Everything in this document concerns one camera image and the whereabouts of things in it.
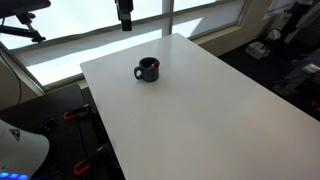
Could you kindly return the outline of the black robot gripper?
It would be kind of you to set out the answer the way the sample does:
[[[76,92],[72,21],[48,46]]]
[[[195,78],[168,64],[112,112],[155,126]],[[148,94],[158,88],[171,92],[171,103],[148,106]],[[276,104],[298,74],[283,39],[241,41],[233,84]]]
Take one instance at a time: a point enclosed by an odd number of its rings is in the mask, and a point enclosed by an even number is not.
[[[133,0],[115,0],[118,19],[123,31],[132,30],[131,12],[133,11]]]

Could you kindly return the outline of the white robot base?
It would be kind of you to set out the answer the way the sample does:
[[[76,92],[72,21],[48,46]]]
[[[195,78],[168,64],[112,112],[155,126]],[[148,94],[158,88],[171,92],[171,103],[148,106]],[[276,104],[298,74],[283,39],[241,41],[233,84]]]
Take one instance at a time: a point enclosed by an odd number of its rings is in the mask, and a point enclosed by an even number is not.
[[[0,180],[31,180],[49,147],[45,136],[0,120]]]

